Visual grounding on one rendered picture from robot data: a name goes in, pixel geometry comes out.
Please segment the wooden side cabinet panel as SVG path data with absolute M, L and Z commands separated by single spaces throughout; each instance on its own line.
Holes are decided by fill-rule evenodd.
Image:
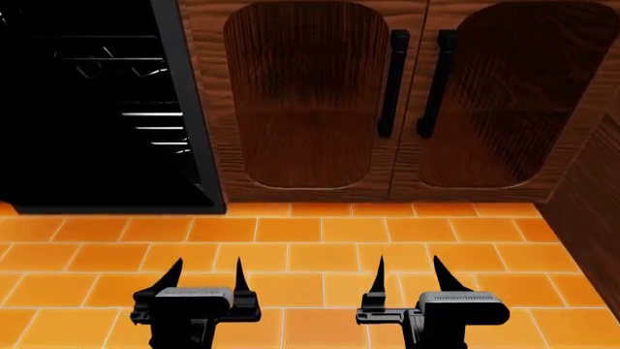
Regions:
M 620 320 L 620 114 L 601 116 L 536 208 Z

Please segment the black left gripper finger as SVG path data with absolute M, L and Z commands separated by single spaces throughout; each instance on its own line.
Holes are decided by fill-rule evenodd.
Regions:
M 246 281 L 246 278 L 243 272 L 243 266 L 242 266 L 240 257 L 238 257 L 236 260 L 235 283 L 234 283 L 233 292 L 234 293 L 251 293 L 250 287 L 247 284 L 247 281 Z
M 153 284 L 152 288 L 156 291 L 165 290 L 168 287 L 177 287 L 180 275 L 182 273 L 183 260 L 178 260 L 170 267 L 170 269 Z

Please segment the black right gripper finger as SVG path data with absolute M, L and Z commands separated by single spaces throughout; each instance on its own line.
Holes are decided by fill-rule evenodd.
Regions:
M 433 256 L 433 266 L 442 292 L 473 292 L 461 284 L 436 255 Z
M 374 281 L 367 294 L 379 295 L 380 293 L 384 294 L 385 292 L 385 262 L 384 257 L 381 256 Z

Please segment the black open dishwasher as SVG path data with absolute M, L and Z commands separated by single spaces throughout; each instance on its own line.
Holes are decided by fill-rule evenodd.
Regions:
M 168 70 L 87 79 L 65 36 L 155 36 Z M 148 142 L 121 102 L 174 101 L 190 153 Z M 221 214 L 226 204 L 177 0 L 0 0 L 0 202 L 20 214 Z

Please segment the wooden cabinet door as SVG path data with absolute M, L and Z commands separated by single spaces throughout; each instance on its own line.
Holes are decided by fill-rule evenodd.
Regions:
M 427 1 L 177 0 L 226 200 L 385 200 Z M 383 139 L 394 29 L 411 38 Z
M 442 29 L 456 54 L 422 139 Z M 620 0 L 428 0 L 413 73 L 389 198 L 543 203 L 620 88 Z

